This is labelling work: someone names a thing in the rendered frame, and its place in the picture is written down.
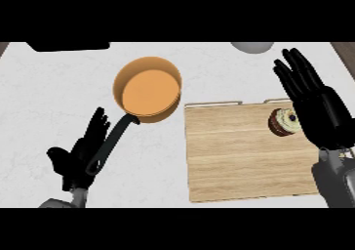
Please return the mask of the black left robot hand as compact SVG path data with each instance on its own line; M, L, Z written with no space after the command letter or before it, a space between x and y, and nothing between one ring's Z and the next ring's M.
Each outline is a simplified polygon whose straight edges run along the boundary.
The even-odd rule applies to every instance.
M46 155L52 162L53 172L62 176L62 190L73 191L76 188L89 189L93 176L87 174L89 162L105 141L110 128L108 116L99 107L92 115L84 135L77 139L71 151L55 146Z

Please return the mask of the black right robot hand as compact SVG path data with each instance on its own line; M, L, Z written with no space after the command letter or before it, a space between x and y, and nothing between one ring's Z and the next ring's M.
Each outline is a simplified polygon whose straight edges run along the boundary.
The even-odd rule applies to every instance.
M288 62L275 60L273 72L293 102L301 129L318 148L355 146L355 118L334 89L324 83L300 51L282 50Z

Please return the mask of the cupcake with cream frosting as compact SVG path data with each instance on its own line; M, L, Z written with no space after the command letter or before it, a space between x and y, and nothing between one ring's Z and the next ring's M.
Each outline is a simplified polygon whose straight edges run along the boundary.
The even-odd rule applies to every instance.
M297 114L293 108L276 108L267 118L269 130L278 137L295 134L301 130Z

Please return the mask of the pale wooden tray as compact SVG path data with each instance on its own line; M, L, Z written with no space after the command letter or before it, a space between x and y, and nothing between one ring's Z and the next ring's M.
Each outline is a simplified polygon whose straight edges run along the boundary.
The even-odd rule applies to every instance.
M319 150L303 133L279 137L267 127L287 99L185 105L189 200L210 202L318 192L312 165Z

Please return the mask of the pale grey round object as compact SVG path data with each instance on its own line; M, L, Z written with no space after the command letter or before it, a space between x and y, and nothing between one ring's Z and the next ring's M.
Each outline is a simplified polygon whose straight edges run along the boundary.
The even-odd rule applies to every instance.
M232 46L247 54L264 53L272 45L272 42L232 42Z

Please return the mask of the black flat appliance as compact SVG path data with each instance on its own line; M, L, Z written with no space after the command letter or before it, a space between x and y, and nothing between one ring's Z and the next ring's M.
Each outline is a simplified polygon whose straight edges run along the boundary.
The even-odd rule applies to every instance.
M110 48L108 42L28 42L37 52L104 50Z

